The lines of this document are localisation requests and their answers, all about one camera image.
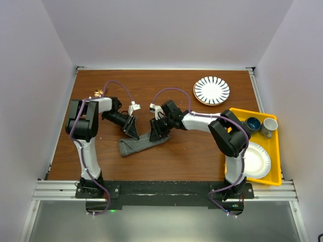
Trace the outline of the grey cloth napkin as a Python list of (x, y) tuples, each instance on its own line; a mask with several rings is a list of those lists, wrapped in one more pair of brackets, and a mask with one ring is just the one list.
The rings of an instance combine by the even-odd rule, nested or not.
[(146, 133), (144, 135), (141, 135), (139, 137), (139, 140), (136, 140), (134, 138), (120, 139), (118, 141), (120, 155), (122, 157), (126, 157), (134, 153), (138, 153), (143, 150), (149, 149), (151, 147), (163, 144), (170, 139), (169, 136), (166, 136), (161, 140), (151, 142), (149, 138), (150, 133)]

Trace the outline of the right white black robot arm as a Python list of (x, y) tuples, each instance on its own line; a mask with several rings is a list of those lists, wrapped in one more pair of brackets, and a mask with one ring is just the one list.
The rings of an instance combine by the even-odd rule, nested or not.
[(219, 150), (231, 159), (226, 164), (225, 187), (218, 189), (217, 192), (225, 191), (230, 198), (236, 198), (243, 192), (243, 186), (246, 184), (244, 154), (251, 133), (230, 110), (220, 114), (181, 111), (172, 100), (161, 106), (152, 103), (149, 110), (155, 115), (155, 118), (150, 120), (151, 142), (167, 137), (171, 129), (211, 133)]

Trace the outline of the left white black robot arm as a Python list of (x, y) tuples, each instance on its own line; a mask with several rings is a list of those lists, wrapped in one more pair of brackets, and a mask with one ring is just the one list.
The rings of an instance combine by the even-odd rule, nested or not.
[(119, 126), (127, 136), (139, 139), (133, 112), (140, 110), (140, 105), (131, 101), (127, 113), (119, 112), (121, 107), (122, 104), (116, 97), (89, 97), (84, 100), (72, 100), (70, 103), (65, 131), (75, 144), (79, 155), (79, 193), (94, 198), (102, 197), (106, 193), (95, 149), (100, 116)]

